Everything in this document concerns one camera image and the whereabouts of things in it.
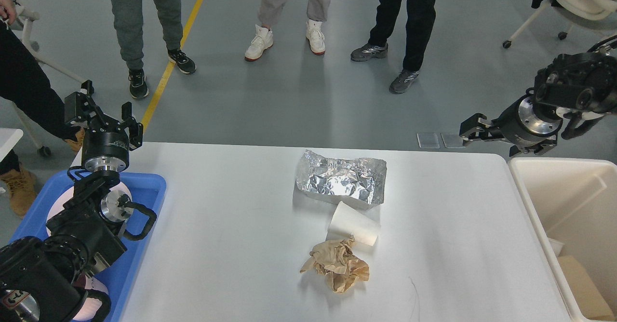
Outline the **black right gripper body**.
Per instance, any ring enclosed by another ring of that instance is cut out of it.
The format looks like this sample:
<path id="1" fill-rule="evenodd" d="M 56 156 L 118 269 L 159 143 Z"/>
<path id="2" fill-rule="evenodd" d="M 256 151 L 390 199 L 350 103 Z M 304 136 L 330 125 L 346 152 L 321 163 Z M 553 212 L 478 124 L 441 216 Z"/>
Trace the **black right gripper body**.
<path id="1" fill-rule="evenodd" d="M 518 147 L 557 139 L 563 120 L 556 107 L 535 103 L 533 96 L 526 95 L 507 107 L 494 123 L 501 129 L 504 141 L 512 143 L 509 154 L 519 155 Z"/>

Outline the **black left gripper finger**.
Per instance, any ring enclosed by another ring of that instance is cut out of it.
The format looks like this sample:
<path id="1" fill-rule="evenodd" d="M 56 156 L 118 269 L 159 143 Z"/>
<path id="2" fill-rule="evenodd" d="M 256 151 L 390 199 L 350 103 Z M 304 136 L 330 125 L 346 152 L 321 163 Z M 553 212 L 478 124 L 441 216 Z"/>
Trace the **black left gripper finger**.
<path id="1" fill-rule="evenodd" d="M 93 94 L 93 82 L 86 80 L 81 84 L 79 91 L 66 96 L 64 99 L 64 123 L 66 125 L 107 131 L 108 121 L 101 108 L 95 104 Z"/>
<path id="2" fill-rule="evenodd" d="M 128 145 L 129 150 L 138 149 L 143 144 L 143 124 L 137 122 L 133 116 L 133 108 L 131 102 L 123 103 L 121 106 L 121 122 L 120 129 L 128 129 Z"/>

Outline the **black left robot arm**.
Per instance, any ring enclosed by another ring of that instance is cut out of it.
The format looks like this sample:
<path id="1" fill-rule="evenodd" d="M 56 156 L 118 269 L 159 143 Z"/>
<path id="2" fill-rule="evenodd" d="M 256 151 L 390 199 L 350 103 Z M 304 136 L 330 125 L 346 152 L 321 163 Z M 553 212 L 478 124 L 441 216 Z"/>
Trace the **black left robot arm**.
<path id="1" fill-rule="evenodd" d="M 157 220 L 154 210 L 114 187 L 129 166 L 129 153 L 142 146 L 143 125 L 132 104 L 121 107 L 121 120 L 106 115 L 92 98 L 92 82 L 65 99 L 65 121 L 84 127 L 80 170 L 72 177 L 73 196 L 46 226 L 41 240 L 27 236 L 1 250 L 1 320 L 69 322 L 88 298 L 101 302 L 93 316 L 103 322 L 111 310 L 107 293 L 76 285 L 110 267 L 127 250 L 126 238 L 140 241 Z"/>

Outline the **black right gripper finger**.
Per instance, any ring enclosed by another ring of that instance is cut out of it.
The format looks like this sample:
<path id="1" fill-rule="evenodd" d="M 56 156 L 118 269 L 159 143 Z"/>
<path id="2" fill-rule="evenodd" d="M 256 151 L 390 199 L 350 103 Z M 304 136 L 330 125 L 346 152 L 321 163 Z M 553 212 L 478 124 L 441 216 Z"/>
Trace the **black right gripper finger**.
<path id="1" fill-rule="evenodd" d="M 530 147 L 518 147 L 518 154 L 534 154 L 534 155 L 544 155 L 548 151 L 555 148 L 558 144 L 557 139 L 546 139 L 542 140 L 537 144 L 533 144 Z"/>
<path id="2" fill-rule="evenodd" d="M 463 147 L 469 146 L 472 142 L 503 141 L 501 129 L 495 125 L 494 121 L 487 119 L 486 115 L 476 113 L 471 115 L 460 125 L 458 135 L 462 140 Z"/>

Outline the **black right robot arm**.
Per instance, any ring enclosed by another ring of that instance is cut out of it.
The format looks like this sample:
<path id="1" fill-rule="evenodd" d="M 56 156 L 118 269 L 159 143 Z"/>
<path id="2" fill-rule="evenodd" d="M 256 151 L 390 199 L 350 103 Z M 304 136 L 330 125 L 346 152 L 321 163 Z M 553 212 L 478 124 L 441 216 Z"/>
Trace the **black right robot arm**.
<path id="1" fill-rule="evenodd" d="M 472 142 L 511 144 L 509 155 L 544 155 L 564 140 L 590 131 L 617 106 L 617 61 L 610 55 L 616 37 L 599 41 L 579 54 L 560 54 L 538 70 L 534 85 L 488 120 L 476 113 L 461 123 L 463 146 Z"/>

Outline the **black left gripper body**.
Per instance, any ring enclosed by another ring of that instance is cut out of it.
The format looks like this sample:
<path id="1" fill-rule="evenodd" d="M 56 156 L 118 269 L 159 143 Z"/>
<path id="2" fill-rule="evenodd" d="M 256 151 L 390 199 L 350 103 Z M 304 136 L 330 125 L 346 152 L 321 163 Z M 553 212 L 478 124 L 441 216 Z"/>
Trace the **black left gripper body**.
<path id="1" fill-rule="evenodd" d="M 86 130 L 81 165 L 93 173 L 102 170 L 120 173 L 126 170 L 129 166 L 129 139 L 126 132 Z"/>

